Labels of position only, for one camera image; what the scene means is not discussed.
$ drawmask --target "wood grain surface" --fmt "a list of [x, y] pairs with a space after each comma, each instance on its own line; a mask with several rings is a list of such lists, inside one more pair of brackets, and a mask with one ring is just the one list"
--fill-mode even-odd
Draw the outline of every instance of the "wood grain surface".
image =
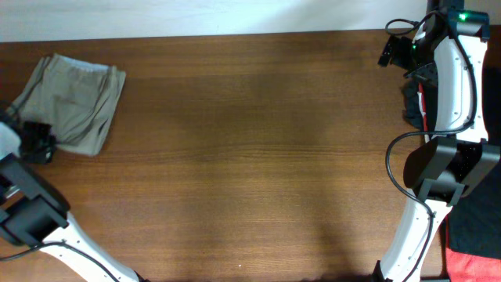
[[[152, 282], [366, 275], [405, 204], [384, 152], [413, 130], [403, 70], [377, 66], [386, 40], [338, 31], [1, 44], [0, 95], [14, 99], [54, 52], [127, 72], [102, 153], [59, 151], [35, 169], [95, 241]], [[420, 142], [396, 146], [400, 181]], [[442, 265], [436, 237], [423, 276]], [[82, 279], [36, 253], [0, 264], [0, 281]]]

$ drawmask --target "black cable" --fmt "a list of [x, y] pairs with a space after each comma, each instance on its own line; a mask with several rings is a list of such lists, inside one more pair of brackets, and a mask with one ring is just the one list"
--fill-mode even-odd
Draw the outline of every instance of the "black cable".
[[434, 213], [431, 210], [430, 206], [428, 206], [426, 203], [424, 203], [423, 201], [421, 201], [420, 199], [418, 199], [416, 196], [414, 196], [411, 193], [407, 192], [402, 186], [400, 186], [400, 184], [398, 184], [397, 180], [393, 176], [393, 173], [391, 172], [391, 166], [390, 166], [391, 149], [393, 149], [393, 146], [398, 141], [400, 141], [400, 140], [402, 140], [404, 138], [410, 137], [410, 136], [424, 136], [424, 135], [428, 135], [428, 134], [431, 135], [431, 136], [435, 136], [435, 135], [452, 135], [452, 134], [457, 134], [457, 133], [464, 132], [464, 131], [466, 131], [469, 127], [471, 127], [474, 124], [474, 119], [475, 119], [475, 116], [477, 115], [477, 104], [478, 104], [478, 100], [477, 100], [477, 81], [475, 79], [473, 65], [471, 64], [470, 59], [468, 58], [467, 52], [465, 51], [463, 45], [460, 42], [460, 39], [458, 38], [458, 34], [452, 29], [451, 25], [449, 24], [449, 22], [447, 21], [447, 19], [442, 14], [440, 14], [437, 11], [432, 11], [432, 12], [428, 13], [418, 24], [414, 24], [413, 28], [408, 29], [407, 31], [400, 32], [400, 33], [390, 32], [388, 30], [389, 26], [392, 23], [395, 23], [395, 22], [405, 22], [405, 23], [408, 23], [408, 24], [413, 24], [415, 22], [411, 22], [410, 20], [403, 20], [403, 19], [392, 20], [392, 21], [388, 22], [388, 24], [385, 27], [385, 30], [390, 35], [395, 35], [395, 36], [396, 35], [406, 35], [406, 34], [409, 34], [409, 33], [413, 32], [413, 31], [419, 29], [420, 26], [422, 24], [424, 24], [424, 22], [426, 20], [428, 20], [430, 17], [432, 17], [433, 15], [440, 17], [444, 21], [444, 23], [446, 24], [447, 29], [449, 31], [449, 36], [452, 37], [452, 40], [454, 40], [454, 42], [456, 43], [458, 49], [461, 52], [461, 56], [463, 57], [464, 62], [467, 65], [468, 74], [470, 76], [471, 93], [472, 93], [472, 96], [473, 96], [472, 97], [472, 106], [473, 106], [473, 109], [471, 111], [471, 116], [470, 116], [469, 121], [467, 121], [461, 128], [451, 129], [451, 130], [444, 130], [444, 131], [434, 131], [434, 132], [425, 132], [425, 131], [408, 132], [408, 133], [400, 135], [399, 137], [397, 137], [393, 141], [391, 141], [390, 145], [388, 146], [388, 149], [386, 150], [386, 161], [385, 161], [386, 162], [386, 172], [388, 173], [388, 176], [390, 177], [391, 182], [398, 188], [398, 190], [400, 192], [402, 192], [403, 194], [405, 194], [411, 200], [416, 201], [416, 202], [422, 204], [424, 206], [424, 208], [426, 208], [427, 213], [430, 216], [430, 218], [429, 218], [430, 219], [430, 223], [428, 225], [427, 237], [426, 237], [426, 240], [424, 241], [423, 249], [421, 250], [421, 253], [420, 253], [419, 257], [416, 260], [416, 264], [411, 269], [411, 271], [407, 275], [407, 277], [405, 277], [405, 279], [403, 280], [403, 282], [406, 282], [414, 274], [414, 272], [418, 268], [421, 260], [424, 257], [424, 253], [425, 253], [425, 251], [427, 249], [427, 246], [430, 243], [431, 233], [433, 232]]
[[[391, 32], [389, 30], [390, 28], [390, 25], [392, 23], [406, 23], [406, 24], [410, 24], [413, 26], [413, 28], [407, 30], [407, 31], [403, 31], [403, 32]], [[406, 19], [394, 19], [394, 20], [390, 20], [388, 23], [386, 23], [386, 27], [384, 27], [385, 31], [389, 34], [389, 35], [394, 35], [394, 36], [399, 36], [399, 35], [406, 35], [406, 34], [409, 34], [415, 30], [417, 30], [418, 28], [420, 28], [420, 22], [416, 22], [416, 21], [412, 21], [412, 20], [406, 20]]]
[[63, 247], [67, 248], [68, 250], [71, 250], [82, 257], [88, 259], [92, 263], [96, 264], [100, 269], [102, 269], [114, 282], [120, 282], [101, 262], [98, 262], [95, 258], [93, 258], [90, 255], [85, 254], [83, 251], [78, 250], [77, 248], [71, 247], [69, 244], [66, 244], [64, 242], [52, 242], [52, 243], [47, 243], [47, 244], [41, 244], [35, 247], [30, 248], [29, 250], [23, 251], [19, 254], [15, 255], [10, 255], [8, 257], [0, 258], [0, 262], [10, 262], [15, 259], [20, 259], [23, 258], [25, 255], [32, 254], [36, 251], [39, 251], [43, 248], [51, 247], [51, 246], [58, 246], [58, 247]]

